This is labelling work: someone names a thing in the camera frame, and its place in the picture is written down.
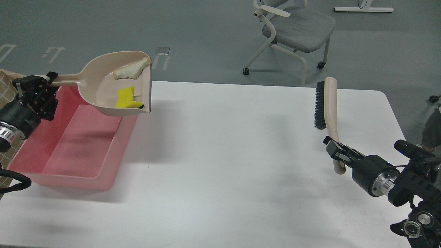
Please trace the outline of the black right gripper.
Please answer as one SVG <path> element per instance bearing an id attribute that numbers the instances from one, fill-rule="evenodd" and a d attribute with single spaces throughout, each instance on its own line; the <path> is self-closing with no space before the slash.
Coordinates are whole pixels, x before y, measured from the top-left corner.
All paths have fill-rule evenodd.
<path id="1" fill-rule="evenodd" d="M 352 179 L 370 196 L 388 195 L 400 171 L 378 155 L 365 156 L 330 136 L 323 140 L 329 156 L 352 168 Z"/>

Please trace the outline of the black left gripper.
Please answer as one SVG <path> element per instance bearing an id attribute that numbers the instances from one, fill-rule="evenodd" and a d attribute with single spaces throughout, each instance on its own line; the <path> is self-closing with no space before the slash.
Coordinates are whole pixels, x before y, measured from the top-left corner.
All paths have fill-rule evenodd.
<path id="1" fill-rule="evenodd" d="M 52 121 L 58 100 L 58 86 L 52 86 L 58 77 L 56 72 L 45 76 L 26 76 L 12 81 L 17 90 L 17 100 L 7 103 L 0 110 L 1 126 L 6 127 L 16 136 L 28 138 L 40 124 L 40 118 Z"/>

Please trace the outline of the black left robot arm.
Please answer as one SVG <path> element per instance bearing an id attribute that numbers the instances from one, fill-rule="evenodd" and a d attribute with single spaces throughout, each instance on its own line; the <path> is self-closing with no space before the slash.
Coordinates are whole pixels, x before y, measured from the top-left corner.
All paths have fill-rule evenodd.
<path id="1" fill-rule="evenodd" d="M 20 144 L 30 138 L 42 120 L 52 121 L 58 105 L 55 72 L 25 76 L 1 70 L 1 194 L 24 190 L 32 181 L 8 165 Z"/>

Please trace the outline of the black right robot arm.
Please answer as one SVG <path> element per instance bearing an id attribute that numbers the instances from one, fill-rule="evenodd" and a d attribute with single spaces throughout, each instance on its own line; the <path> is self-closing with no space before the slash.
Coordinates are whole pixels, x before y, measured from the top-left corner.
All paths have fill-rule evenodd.
<path id="1" fill-rule="evenodd" d="M 387 196 L 395 207 L 410 204 L 408 217 L 392 224 L 393 233 L 406 237 L 412 248 L 439 248 L 440 189 L 435 186 L 440 158 L 408 141 L 394 148 L 409 159 L 402 171 L 378 155 L 365 156 L 330 136 L 323 143 L 329 156 L 352 169 L 352 179 L 370 196 Z"/>

